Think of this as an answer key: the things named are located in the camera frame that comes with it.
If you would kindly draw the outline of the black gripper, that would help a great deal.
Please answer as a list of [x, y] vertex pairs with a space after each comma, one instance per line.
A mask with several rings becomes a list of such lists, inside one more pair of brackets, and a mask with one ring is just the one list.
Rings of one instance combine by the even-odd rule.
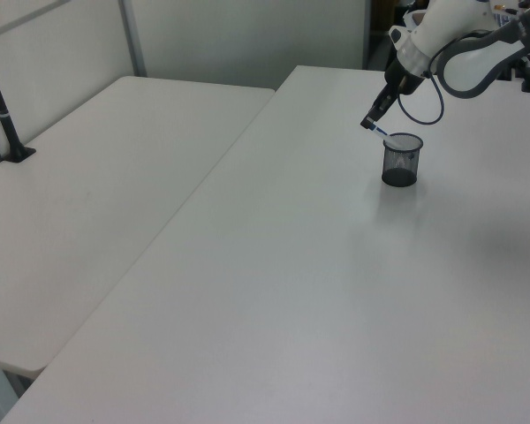
[[400, 95], [411, 95], [424, 81], [423, 76], [408, 72], [394, 59], [384, 72], [385, 88], [375, 98], [373, 105], [361, 121], [363, 128], [369, 129], [385, 116]]

